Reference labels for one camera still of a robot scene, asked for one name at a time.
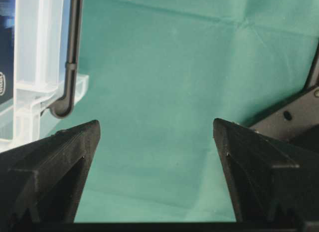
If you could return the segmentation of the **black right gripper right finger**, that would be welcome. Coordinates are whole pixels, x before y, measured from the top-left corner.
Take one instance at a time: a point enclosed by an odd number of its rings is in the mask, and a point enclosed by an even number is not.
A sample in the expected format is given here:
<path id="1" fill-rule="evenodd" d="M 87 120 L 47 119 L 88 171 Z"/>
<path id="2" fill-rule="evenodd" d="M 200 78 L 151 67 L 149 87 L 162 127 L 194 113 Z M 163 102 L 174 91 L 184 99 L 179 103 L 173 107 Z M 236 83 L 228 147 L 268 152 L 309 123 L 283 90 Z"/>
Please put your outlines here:
<path id="1" fill-rule="evenodd" d="M 236 221 L 318 231 L 318 126 L 285 142 L 215 119 L 213 138 Z"/>

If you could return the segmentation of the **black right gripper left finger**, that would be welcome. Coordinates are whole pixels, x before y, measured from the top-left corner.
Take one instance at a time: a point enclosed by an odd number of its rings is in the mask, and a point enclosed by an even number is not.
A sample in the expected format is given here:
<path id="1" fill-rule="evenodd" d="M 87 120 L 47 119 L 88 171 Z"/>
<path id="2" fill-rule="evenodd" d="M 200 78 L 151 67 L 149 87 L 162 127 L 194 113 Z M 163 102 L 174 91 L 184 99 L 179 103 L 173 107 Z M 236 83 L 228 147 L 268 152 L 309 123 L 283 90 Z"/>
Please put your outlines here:
<path id="1" fill-rule="evenodd" d="M 100 141 L 97 120 L 0 155 L 0 229 L 74 222 Z"/>

